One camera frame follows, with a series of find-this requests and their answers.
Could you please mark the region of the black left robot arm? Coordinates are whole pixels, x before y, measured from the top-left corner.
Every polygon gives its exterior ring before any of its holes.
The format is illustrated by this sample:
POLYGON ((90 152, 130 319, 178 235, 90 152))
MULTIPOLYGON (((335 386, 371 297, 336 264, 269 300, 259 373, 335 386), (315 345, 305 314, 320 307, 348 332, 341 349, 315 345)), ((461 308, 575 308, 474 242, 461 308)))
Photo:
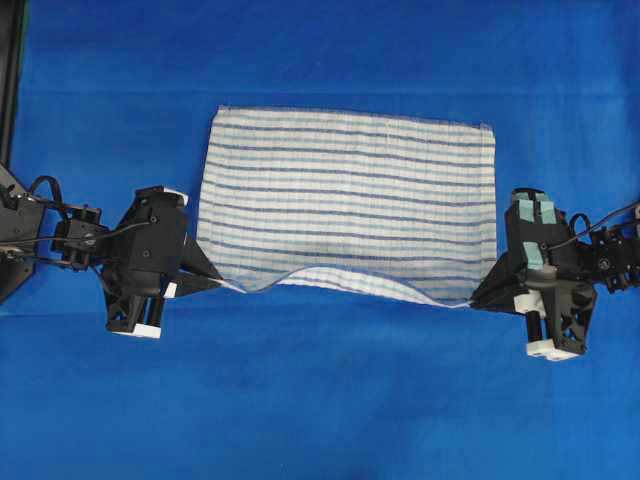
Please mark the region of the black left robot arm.
POLYGON ((164 186, 136 191, 113 229, 101 211, 63 200, 58 181, 39 176, 19 191, 1 185, 1 297, 47 264, 93 272, 109 332, 157 339, 166 301, 218 288, 223 278, 188 232, 187 195, 164 186))

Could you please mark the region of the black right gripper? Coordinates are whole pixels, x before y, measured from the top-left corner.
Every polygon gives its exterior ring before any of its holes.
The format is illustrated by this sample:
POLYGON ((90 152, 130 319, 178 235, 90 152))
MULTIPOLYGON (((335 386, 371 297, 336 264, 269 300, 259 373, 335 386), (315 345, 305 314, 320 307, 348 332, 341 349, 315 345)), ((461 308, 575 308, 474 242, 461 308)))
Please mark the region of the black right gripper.
POLYGON ((526 318, 526 353, 565 361, 586 353, 586 337, 597 294, 579 272, 576 245, 565 213, 546 193, 511 193, 505 214, 504 253, 473 292, 475 310, 526 318))

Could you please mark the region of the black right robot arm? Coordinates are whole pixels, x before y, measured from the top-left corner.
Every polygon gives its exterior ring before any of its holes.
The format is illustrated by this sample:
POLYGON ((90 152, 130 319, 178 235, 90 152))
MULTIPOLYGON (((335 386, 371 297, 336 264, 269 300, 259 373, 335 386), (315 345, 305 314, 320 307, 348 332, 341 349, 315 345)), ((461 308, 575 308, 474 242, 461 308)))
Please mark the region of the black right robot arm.
POLYGON ((505 213, 507 250, 474 291, 476 310, 524 317, 530 357, 558 362, 587 351, 597 300, 639 285, 639 220, 591 224, 568 217, 545 192, 518 188, 505 213))

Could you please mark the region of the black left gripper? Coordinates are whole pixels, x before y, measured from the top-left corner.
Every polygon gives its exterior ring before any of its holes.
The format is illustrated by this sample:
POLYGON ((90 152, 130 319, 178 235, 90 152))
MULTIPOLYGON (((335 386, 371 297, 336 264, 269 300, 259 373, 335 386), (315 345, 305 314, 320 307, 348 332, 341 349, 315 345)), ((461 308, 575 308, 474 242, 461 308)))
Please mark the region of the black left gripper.
POLYGON ((187 233, 189 197, 164 186, 135 192, 110 239, 99 278, 108 331, 158 339, 165 299, 221 286, 222 276, 187 233), (186 272, 178 272, 179 266, 186 272))

